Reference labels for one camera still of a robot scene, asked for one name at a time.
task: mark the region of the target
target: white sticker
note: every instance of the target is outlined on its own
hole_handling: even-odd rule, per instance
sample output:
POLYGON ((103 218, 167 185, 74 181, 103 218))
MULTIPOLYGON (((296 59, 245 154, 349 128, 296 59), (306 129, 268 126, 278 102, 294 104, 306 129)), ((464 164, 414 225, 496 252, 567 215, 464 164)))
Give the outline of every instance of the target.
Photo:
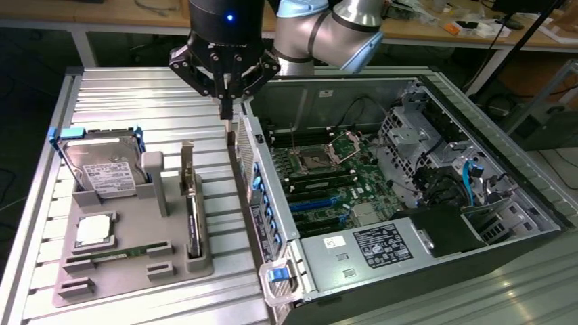
POLYGON ((333 90, 322 90, 320 92, 320 97, 332 97, 334 95, 334 91, 333 90))
POLYGON ((345 238, 344 236, 328 237, 324 238, 324 242, 326 243, 326 248, 336 248, 340 246, 345 246, 345 238))
POLYGON ((85 165, 83 168, 98 194, 135 190, 129 162, 85 165))
POLYGON ((306 189, 309 190, 310 188, 324 188, 329 185, 329 182, 326 183, 317 183, 317 184, 310 184, 306 186, 306 189))

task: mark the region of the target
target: blue pcie slot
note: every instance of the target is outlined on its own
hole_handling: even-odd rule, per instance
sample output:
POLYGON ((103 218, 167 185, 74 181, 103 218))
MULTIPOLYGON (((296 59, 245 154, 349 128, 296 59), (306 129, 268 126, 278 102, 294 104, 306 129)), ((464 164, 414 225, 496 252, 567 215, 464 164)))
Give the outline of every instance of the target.
POLYGON ((292 212, 301 212, 301 211, 308 211, 308 210, 313 210, 313 209, 329 208, 329 207, 334 206, 336 203, 337 203, 337 198, 330 198, 328 200, 320 200, 320 201, 314 201, 314 202, 294 204, 293 206, 289 207, 289 209, 292 210, 292 212))

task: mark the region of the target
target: warning label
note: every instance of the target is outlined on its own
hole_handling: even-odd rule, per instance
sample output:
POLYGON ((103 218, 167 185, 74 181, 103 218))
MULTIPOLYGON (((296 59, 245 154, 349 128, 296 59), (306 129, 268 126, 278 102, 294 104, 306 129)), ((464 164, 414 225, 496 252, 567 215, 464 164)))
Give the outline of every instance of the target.
POLYGON ((373 269, 414 258, 393 224, 354 232, 354 236, 373 269))
POLYGON ((85 172, 97 193, 114 193, 135 189, 129 162, 85 165, 85 172))

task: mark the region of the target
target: hard drive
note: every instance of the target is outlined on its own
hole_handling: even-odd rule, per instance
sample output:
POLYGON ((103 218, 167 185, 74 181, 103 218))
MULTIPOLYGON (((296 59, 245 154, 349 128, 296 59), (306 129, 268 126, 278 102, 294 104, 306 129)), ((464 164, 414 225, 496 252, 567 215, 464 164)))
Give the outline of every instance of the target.
POLYGON ((118 198, 137 193, 147 183, 142 169, 145 152, 141 128, 91 130, 63 129, 61 137, 51 131, 50 141, 59 151, 78 181, 78 191, 95 190, 101 198, 118 198))

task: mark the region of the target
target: green circuit board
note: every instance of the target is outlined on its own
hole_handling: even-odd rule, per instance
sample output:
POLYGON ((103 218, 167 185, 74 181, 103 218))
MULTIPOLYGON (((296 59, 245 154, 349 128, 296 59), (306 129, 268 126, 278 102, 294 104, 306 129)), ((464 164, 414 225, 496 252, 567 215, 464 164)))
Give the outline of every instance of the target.
POLYGON ((308 207, 309 204, 316 207, 317 202, 332 202, 329 207, 293 211, 302 237, 365 225, 353 213, 360 204, 372 204, 380 221, 389 220, 404 209, 402 202, 388 186, 389 179, 373 159, 370 148, 360 136, 357 139, 354 142, 352 137, 341 136, 333 141, 338 159, 352 156, 341 163, 332 159, 328 144, 296 144, 296 147, 273 149, 273 160, 290 207, 308 207))

